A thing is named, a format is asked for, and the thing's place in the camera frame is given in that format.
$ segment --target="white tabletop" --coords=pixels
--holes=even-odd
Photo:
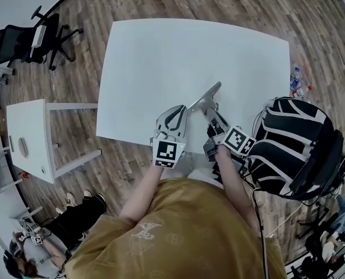
[[[54,183],[48,153],[47,118],[44,99],[7,106],[8,136],[12,137],[14,149],[13,152],[10,149],[13,164],[44,181]],[[19,138],[25,139],[29,152],[27,158],[19,151]]]
[[[220,114],[251,134],[267,100],[288,96],[287,41],[214,22],[145,19],[114,22],[102,69],[97,135],[149,144],[155,121],[189,107],[215,83]],[[204,153],[208,122],[188,119],[186,151]]]

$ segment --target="black and white striped backpack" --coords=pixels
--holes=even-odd
[[[263,191],[299,201],[328,193],[340,166],[343,136],[318,107],[293,98],[271,101],[253,136],[248,170]]]

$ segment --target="floor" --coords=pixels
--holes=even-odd
[[[101,69],[112,22],[149,17],[178,17],[234,24],[277,36],[290,43],[291,65],[301,67],[312,86],[311,101],[320,106],[345,138],[345,6],[341,0],[65,0],[55,12],[61,21],[84,28],[67,43],[73,63],[59,56],[57,69],[15,62],[17,74],[1,87],[1,107],[45,98],[49,102],[97,102]],[[31,208],[43,205],[38,221],[56,216],[65,193],[80,199],[89,189],[105,195],[108,213],[116,215],[134,183],[150,165],[147,146],[95,136],[96,112],[59,112],[52,119],[53,141],[60,143],[56,164],[65,164],[85,152],[101,148],[103,155],[57,179],[55,185],[31,177],[19,184]],[[258,195],[271,232],[299,207],[272,195]],[[322,200],[333,207],[334,200]],[[310,219],[315,207],[300,208],[276,232],[285,262],[305,251],[296,240],[297,219]]]

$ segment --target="black pants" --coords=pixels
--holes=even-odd
[[[89,230],[105,212],[106,204],[99,195],[92,198],[85,196],[81,205],[68,206],[65,212],[44,227],[70,249],[82,237],[83,232]]]

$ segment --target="mustard shirt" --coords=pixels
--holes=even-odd
[[[266,239],[269,278],[286,278]],[[264,278],[261,240],[225,197],[197,180],[161,181],[136,225],[101,216],[66,264],[69,279]]]

